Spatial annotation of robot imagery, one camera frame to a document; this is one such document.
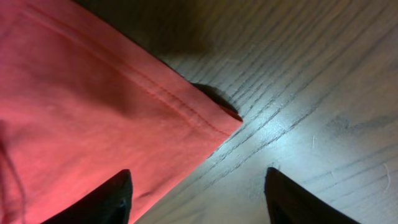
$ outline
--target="pink cloth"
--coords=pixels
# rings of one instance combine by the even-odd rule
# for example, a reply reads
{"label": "pink cloth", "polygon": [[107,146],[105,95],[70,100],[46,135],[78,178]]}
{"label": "pink cloth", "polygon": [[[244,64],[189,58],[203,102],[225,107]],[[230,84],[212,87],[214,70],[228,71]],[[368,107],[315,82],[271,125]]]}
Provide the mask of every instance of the pink cloth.
{"label": "pink cloth", "polygon": [[79,5],[0,1],[3,223],[40,223],[121,169],[132,223],[240,124]]}

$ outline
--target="stitching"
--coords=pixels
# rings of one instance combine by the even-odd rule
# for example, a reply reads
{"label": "stitching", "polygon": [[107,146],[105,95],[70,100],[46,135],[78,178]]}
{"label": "stitching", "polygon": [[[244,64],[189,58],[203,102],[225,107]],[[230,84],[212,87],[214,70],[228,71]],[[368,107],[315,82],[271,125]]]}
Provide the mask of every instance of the stitching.
{"label": "stitching", "polygon": [[[94,43],[95,45],[97,45],[99,48],[101,48],[104,52],[106,52],[107,54],[109,54],[110,56],[116,58],[116,60],[119,60],[123,65],[127,66],[127,68],[129,68],[130,70],[132,70],[133,72],[137,73],[138,75],[140,75],[141,77],[145,78],[146,80],[148,80],[149,82],[151,82],[154,86],[157,86],[158,88],[160,88],[162,91],[164,91],[166,94],[168,94],[169,96],[171,96],[173,99],[177,100],[180,104],[182,104],[184,107],[186,107],[186,109],[188,109],[189,111],[191,111],[193,114],[195,114],[197,117],[199,117],[205,124],[207,124],[207,126],[211,127],[212,129],[214,129],[216,132],[223,134],[225,136],[229,136],[229,134],[225,133],[224,131],[219,130],[218,128],[214,127],[209,121],[207,121],[204,117],[202,117],[198,112],[196,112],[194,109],[192,109],[191,107],[189,107],[184,101],[182,101],[180,98],[178,98],[177,96],[175,96],[173,93],[169,92],[167,89],[165,89],[164,87],[160,86],[158,83],[156,83],[155,81],[153,81],[151,78],[147,77],[146,75],[144,75],[143,73],[137,71],[134,67],[130,66],[128,63],[126,63],[123,59],[119,58],[117,55],[113,54],[112,52],[110,52],[108,49],[104,48],[102,45],[98,44],[96,41],[94,41],[93,39],[91,39],[90,37],[88,37],[85,34],[82,34],[81,32],[79,32],[78,30],[76,30],[75,28],[73,28],[72,26],[52,17],[51,15],[48,15],[44,12],[42,12],[40,9],[37,9],[36,7],[29,5],[29,7],[31,7],[33,10],[38,11],[39,13],[49,17],[50,19],[59,22],[61,24],[63,24],[64,26],[68,27],[69,29],[75,31],[78,35],[86,38],[87,40],[91,41],[92,43]],[[172,108],[174,111],[176,111],[178,114],[180,114],[182,117],[184,117],[188,122],[190,122],[179,110],[177,110],[176,108],[174,108],[173,106],[171,106],[169,103],[167,103],[165,100],[162,100],[161,98],[159,98],[159,96],[151,93],[148,89],[146,89],[145,87],[139,85],[136,81],[132,80],[128,75],[124,74],[123,72],[120,72],[119,70],[117,70],[116,68],[114,68],[113,66],[110,65],[111,68],[113,68],[115,71],[117,71],[120,75],[126,77],[130,82],[135,83],[137,86],[141,87],[143,90],[145,90],[148,94],[150,94],[150,96],[152,96],[153,98],[155,98],[156,100],[159,100],[161,102],[163,102],[165,105],[167,105],[169,108]]]}

